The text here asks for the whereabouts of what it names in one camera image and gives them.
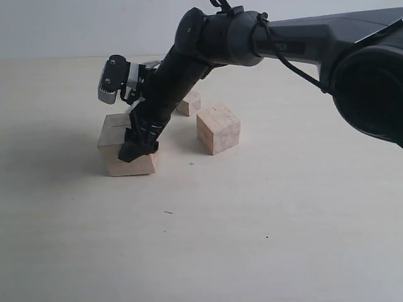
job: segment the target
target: wooden cube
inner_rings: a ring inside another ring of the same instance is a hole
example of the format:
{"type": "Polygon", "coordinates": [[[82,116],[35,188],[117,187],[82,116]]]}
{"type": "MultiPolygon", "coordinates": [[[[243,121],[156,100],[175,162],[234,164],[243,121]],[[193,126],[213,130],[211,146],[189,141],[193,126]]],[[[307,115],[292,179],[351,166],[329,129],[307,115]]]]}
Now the wooden cube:
{"type": "Polygon", "coordinates": [[[202,96],[199,92],[190,91],[188,95],[176,107],[180,113],[186,116],[195,114],[202,107],[202,96]]]}
{"type": "Polygon", "coordinates": [[[126,128],[130,128],[128,113],[107,115],[103,123],[98,150],[111,176],[147,175],[156,172],[157,153],[144,155],[127,163],[118,158],[125,141],[126,128]]]}
{"type": "Polygon", "coordinates": [[[224,104],[198,112],[196,124],[198,137],[212,155],[239,144],[241,122],[224,104]]]}

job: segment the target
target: black robotic arm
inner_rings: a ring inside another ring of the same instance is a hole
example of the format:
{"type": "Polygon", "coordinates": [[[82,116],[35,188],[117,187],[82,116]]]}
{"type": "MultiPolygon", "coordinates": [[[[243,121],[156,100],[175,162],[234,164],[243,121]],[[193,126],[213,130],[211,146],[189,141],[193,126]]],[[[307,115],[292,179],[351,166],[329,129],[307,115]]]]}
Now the black robotic arm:
{"type": "Polygon", "coordinates": [[[157,69],[119,55],[106,62],[98,98],[113,104],[120,90],[128,104],[141,100],[130,112],[121,160],[154,153],[171,113],[214,68],[254,66],[265,57],[331,94],[357,130],[403,145],[403,8],[269,22],[265,13],[210,2],[221,11],[188,11],[157,69]],[[319,81],[289,61],[315,64],[319,81]]]}

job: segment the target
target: black cable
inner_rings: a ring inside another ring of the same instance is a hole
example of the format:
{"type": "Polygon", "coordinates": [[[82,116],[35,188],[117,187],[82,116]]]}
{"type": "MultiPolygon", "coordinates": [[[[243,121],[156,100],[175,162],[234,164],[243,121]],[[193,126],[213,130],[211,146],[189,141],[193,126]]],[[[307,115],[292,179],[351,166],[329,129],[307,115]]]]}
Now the black cable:
{"type": "Polygon", "coordinates": [[[270,46],[273,49],[273,52],[275,53],[276,57],[278,58],[278,60],[280,60],[281,63],[283,63],[285,65],[285,67],[287,67],[288,69],[290,69],[291,71],[293,71],[294,73],[298,74],[300,77],[304,78],[305,80],[307,80],[308,82],[310,82],[311,84],[315,85],[316,87],[318,87],[321,91],[328,93],[332,96],[335,96],[335,92],[333,91],[333,89],[331,89],[329,86],[319,82],[317,79],[314,79],[313,77],[311,77],[310,75],[308,75],[306,72],[302,71],[301,69],[299,69],[298,67],[292,65],[282,54],[281,52],[277,49],[275,43],[273,42],[273,40],[271,39],[271,33],[270,33],[270,29],[269,26],[267,25],[267,23],[269,23],[269,21],[267,20],[268,15],[266,13],[260,14],[258,16],[258,21],[263,28],[264,31],[266,32],[266,36],[267,36],[267,40],[269,41],[270,46]]]}

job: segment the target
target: wooden block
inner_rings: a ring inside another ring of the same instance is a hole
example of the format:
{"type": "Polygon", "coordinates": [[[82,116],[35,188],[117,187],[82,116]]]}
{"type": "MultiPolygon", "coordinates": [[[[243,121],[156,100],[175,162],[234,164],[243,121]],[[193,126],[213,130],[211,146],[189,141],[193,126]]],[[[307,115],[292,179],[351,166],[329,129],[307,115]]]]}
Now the wooden block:
{"type": "Polygon", "coordinates": [[[239,144],[241,122],[224,104],[198,112],[196,124],[197,135],[212,155],[239,144]]]}
{"type": "Polygon", "coordinates": [[[191,116],[202,107],[202,96],[199,92],[190,91],[188,95],[179,103],[176,110],[186,116],[191,116]]]}
{"type": "Polygon", "coordinates": [[[118,158],[120,148],[125,141],[126,128],[130,128],[127,113],[107,115],[103,123],[98,150],[111,176],[147,175],[156,172],[158,152],[144,155],[127,163],[118,158]]]}

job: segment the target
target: white wall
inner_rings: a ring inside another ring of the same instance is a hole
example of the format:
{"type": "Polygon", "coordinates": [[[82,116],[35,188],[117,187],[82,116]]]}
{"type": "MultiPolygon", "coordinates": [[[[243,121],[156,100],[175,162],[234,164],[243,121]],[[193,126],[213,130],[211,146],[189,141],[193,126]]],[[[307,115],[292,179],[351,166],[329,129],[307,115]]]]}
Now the white wall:
{"type": "MultiPolygon", "coordinates": [[[[272,20],[403,5],[402,0],[230,0],[272,20]]],[[[209,0],[0,0],[0,59],[159,55],[178,21],[209,0]]]]}

